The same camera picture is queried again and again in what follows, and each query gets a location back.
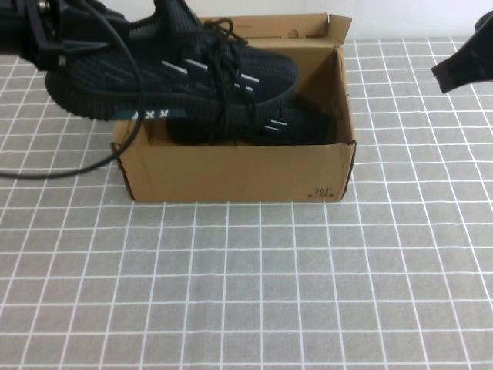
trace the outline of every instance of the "cardboard box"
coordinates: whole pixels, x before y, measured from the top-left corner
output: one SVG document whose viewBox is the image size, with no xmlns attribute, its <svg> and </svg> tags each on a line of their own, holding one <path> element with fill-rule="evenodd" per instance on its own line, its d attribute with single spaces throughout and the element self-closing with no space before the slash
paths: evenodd
<svg viewBox="0 0 493 370">
<path fill-rule="evenodd" d="M 337 123 L 337 144 L 322 146 L 178 146 L 165 121 L 146 122 L 119 167 L 137 202 L 323 202 L 343 198 L 356 152 L 341 46 L 350 19 L 338 15 L 233 18 L 251 46 L 293 58 L 297 94 Z M 133 122 L 118 122 L 112 148 Z"/>
</svg>

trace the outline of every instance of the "shoe sole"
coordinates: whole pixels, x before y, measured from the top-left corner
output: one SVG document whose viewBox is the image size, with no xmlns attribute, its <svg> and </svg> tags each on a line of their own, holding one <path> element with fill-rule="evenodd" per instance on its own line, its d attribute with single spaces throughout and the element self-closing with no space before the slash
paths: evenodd
<svg viewBox="0 0 493 370">
<path fill-rule="evenodd" d="M 66 111 L 83 118 L 101 121 L 125 120 L 122 112 L 136 112 L 139 94 L 134 92 L 104 92 L 71 85 L 62 76 L 48 73 L 45 85 L 52 99 Z M 294 94 L 297 81 L 283 94 L 256 104 L 255 120 L 266 119 L 280 109 Z M 210 99 L 179 93 L 146 93 L 146 112 L 164 109 L 184 110 L 191 121 L 216 123 L 223 114 L 223 104 Z M 251 106 L 248 104 L 230 105 L 230 124 L 251 121 Z"/>
</svg>

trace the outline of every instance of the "shoelace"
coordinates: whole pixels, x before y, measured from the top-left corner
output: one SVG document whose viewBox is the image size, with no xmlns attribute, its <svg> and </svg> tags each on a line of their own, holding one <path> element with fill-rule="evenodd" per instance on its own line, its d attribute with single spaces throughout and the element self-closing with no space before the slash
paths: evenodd
<svg viewBox="0 0 493 370">
<path fill-rule="evenodd" d="M 240 78 L 240 56 L 234 48 L 234 44 L 247 45 L 248 41 L 233 32 L 234 24 L 229 18 L 221 18 L 216 21 L 207 21 L 200 29 L 182 34 L 182 37 L 190 36 L 209 36 L 212 39 L 212 45 L 204 52 L 207 65 L 213 70 L 216 77 L 216 83 L 220 92 L 220 100 L 223 104 L 223 111 L 219 120 L 218 127 L 210 134 L 210 143 L 215 144 L 224 139 L 233 139 L 235 144 L 241 139 L 246 131 L 252 130 L 256 119 L 256 102 L 249 93 L 247 87 Z M 241 94 L 247 104 L 251 107 L 251 117 L 248 125 L 230 126 L 230 100 L 228 97 L 228 82 L 225 78 L 225 72 L 231 78 L 233 84 L 240 87 Z"/>
</svg>

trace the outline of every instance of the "box lid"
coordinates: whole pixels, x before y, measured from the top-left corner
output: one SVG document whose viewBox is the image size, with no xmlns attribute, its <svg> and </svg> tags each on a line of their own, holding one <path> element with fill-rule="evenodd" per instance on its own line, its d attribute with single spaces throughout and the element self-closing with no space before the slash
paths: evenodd
<svg viewBox="0 0 493 370">
<path fill-rule="evenodd" d="M 218 19 L 201 20 L 205 22 Z M 327 13 L 241 16 L 230 19 L 234 23 L 234 32 L 245 39 L 319 38 L 323 39 L 325 44 L 331 43 L 335 46 L 344 44 L 351 24 L 351 18 Z"/>
</svg>

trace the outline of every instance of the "black sneaker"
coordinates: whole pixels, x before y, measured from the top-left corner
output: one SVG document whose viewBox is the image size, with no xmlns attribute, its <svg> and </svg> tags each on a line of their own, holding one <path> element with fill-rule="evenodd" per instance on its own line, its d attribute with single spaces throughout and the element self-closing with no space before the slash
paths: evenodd
<svg viewBox="0 0 493 370">
<path fill-rule="evenodd" d="M 194 124 L 187 119 L 168 119 L 169 137 L 180 145 L 215 143 L 217 126 Z M 227 139 L 258 146 L 322 145 L 336 141 L 333 116 L 300 103 L 286 104 L 270 118 L 255 126 L 232 127 Z"/>
<path fill-rule="evenodd" d="M 127 41 L 145 80 L 147 119 L 186 117 L 227 130 L 265 119 L 293 95 L 296 63 L 250 48 L 229 19 L 202 25 L 184 0 L 155 6 L 151 17 L 132 24 Z M 49 72 L 45 83 L 53 100 L 77 116 L 137 118 L 134 77 L 117 49 L 84 55 Z"/>
</svg>

